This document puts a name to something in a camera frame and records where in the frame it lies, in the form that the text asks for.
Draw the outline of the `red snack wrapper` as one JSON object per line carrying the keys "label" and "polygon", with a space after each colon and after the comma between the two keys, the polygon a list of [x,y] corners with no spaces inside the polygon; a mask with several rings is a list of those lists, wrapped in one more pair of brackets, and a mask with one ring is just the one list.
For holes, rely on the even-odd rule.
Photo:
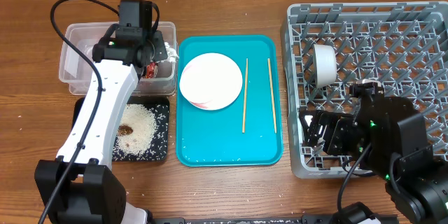
{"label": "red snack wrapper", "polygon": [[146,66],[144,78],[154,78],[157,76],[157,72],[158,72],[158,63],[151,62],[149,65]]}

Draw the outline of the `white napkin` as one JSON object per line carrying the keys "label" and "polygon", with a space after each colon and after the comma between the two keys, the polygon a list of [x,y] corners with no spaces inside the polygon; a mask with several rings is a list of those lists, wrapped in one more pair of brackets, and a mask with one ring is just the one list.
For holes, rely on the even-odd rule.
{"label": "white napkin", "polygon": [[168,42],[165,42],[164,45],[167,51],[167,61],[171,63],[177,62],[179,60],[177,51],[173,47],[171,47]]}

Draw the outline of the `grey bowl with food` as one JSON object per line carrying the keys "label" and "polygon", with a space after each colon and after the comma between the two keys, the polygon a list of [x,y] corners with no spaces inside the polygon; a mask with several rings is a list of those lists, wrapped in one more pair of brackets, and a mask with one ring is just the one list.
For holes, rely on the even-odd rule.
{"label": "grey bowl with food", "polygon": [[333,84],[336,81],[337,62],[332,46],[314,44],[313,64],[317,88]]}

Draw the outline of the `pink plate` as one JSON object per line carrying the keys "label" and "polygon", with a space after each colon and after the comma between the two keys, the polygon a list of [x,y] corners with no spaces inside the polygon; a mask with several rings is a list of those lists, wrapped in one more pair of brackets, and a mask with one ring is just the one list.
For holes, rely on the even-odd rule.
{"label": "pink plate", "polygon": [[218,66],[218,75],[213,85],[212,100],[199,104],[184,98],[193,106],[208,111],[224,109],[231,105],[240,95],[243,85],[242,71],[237,63],[230,57],[217,52],[208,52],[196,57],[211,60]]}

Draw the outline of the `wooden chopstick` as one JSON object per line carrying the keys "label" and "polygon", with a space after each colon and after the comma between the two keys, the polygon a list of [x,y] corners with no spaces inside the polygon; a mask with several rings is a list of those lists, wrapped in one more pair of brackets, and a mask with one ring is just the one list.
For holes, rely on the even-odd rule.
{"label": "wooden chopstick", "polygon": [[247,87],[248,87],[248,74],[249,74],[249,59],[246,58],[245,76],[244,76],[244,103],[243,103],[243,116],[242,116],[242,133],[246,132],[246,100],[247,100]]}
{"label": "wooden chopstick", "polygon": [[273,79],[272,79],[272,65],[270,58],[267,58],[267,67],[269,74],[269,88],[270,88],[270,96],[271,96],[271,104],[272,104],[272,118],[273,118],[273,126],[274,133],[277,133],[277,115],[275,109],[275,100],[274,100],[274,88],[273,88]]}

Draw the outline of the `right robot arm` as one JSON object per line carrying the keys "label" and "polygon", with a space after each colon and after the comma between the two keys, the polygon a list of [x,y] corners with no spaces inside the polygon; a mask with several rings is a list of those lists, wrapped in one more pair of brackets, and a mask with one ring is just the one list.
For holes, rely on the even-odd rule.
{"label": "right robot arm", "polygon": [[306,145],[348,156],[344,185],[358,167],[383,178],[411,223],[446,223],[447,162],[434,156],[424,115],[406,97],[387,97],[375,80],[350,84],[349,94],[360,102],[353,114],[300,110]]}

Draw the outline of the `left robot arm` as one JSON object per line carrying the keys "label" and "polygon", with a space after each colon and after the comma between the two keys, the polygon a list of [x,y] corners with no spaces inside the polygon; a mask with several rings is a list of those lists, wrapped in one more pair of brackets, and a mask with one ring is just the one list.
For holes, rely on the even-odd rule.
{"label": "left robot arm", "polygon": [[154,223],[147,209],[127,202],[125,187],[111,171],[123,112],[151,62],[167,59],[156,3],[121,0],[113,23],[87,57],[54,30],[92,69],[87,94],[54,160],[39,160],[34,172],[44,209],[43,223]]}

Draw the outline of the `grey dishwasher rack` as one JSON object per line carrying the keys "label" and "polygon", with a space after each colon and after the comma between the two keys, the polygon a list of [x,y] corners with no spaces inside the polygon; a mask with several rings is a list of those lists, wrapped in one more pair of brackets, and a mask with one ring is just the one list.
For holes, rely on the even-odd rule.
{"label": "grey dishwasher rack", "polygon": [[[345,175],[343,155],[305,146],[300,109],[352,113],[349,86],[379,81],[388,96],[410,99],[426,120],[437,158],[447,158],[447,3],[297,3],[281,27],[288,92],[291,170],[301,179]],[[314,44],[332,46],[337,79],[317,88]]]}

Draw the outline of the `clear plastic bin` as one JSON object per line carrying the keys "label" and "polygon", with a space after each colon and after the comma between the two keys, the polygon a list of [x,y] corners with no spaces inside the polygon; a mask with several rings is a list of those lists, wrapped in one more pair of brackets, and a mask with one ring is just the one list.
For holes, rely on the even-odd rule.
{"label": "clear plastic bin", "polygon": [[[89,22],[70,24],[65,36],[77,49],[91,58],[92,49],[111,22]],[[162,32],[164,42],[173,47],[178,53],[176,27],[172,22],[160,22],[158,30]],[[134,96],[169,96],[175,93],[178,75],[178,61],[171,63],[167,60],[158,62],[157,76],[142,78],[133,92]],[[59,61],[59,79],[69,85],[73,95],[86,95],[92,77],[92,69],[78,53],[67,44],[62,45]]]}

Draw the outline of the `spilled rice pile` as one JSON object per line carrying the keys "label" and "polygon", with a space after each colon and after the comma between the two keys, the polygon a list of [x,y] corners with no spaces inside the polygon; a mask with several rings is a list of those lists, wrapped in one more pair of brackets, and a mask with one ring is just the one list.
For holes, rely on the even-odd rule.
{"label": "spilled rice pile", "polygon": [[130,135],[117,135],[115,142],[116,148],[126,155],[143,155],[151,147],[158,129],[154,112],[143,104],[126,105],[120,125],[128,125],[133,129]]}

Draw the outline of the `teal plastic tray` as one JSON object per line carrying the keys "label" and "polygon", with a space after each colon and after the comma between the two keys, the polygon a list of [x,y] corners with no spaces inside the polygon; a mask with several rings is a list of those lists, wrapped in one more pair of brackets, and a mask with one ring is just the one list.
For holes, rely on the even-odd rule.
{"label": "teal plastic tray", "polygon": [[[231,105],[208,111],[176,100],[176,154],[189,167],[273,165],[283,154],[276,48],[265,35],[192,36],[179,48],[178,70],[194,57],[220,53],[241,69],[243,85]],[[242,133],[244,76],[248,58],[246,132]],[[274,133],[267,58],[272,65],[277,133]]]}

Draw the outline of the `brown food piece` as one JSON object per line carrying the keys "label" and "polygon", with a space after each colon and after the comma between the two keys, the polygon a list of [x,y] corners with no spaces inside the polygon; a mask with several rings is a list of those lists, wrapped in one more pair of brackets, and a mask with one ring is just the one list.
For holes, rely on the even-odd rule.
{"label": "brown food piece", "polygon": [[118,127],[118,133],[117,133],[117,135],[118,135],[119,137],[126,136],[126,135],[130,135],[130,134],[132,134],[132,133],[133,133],[133,129],[132,129],[130,126],[128,126],[128,125],[120,125],[120,126]]}

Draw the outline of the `black tray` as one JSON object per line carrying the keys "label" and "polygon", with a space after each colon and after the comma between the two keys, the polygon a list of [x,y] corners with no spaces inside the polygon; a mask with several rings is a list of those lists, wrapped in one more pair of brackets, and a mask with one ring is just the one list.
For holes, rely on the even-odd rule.
{"label": "black tray", "polygon": [[126,155],[116,148],[116,139],[113,147],[112,160],[116,162],[152,162],[163,161],[167,157],[168,129],[169,129],[169,100],[166,97],[130,97],[127,104],[143,104],[148,110],[154,112],[158,126],[150,148],[143,155]]}

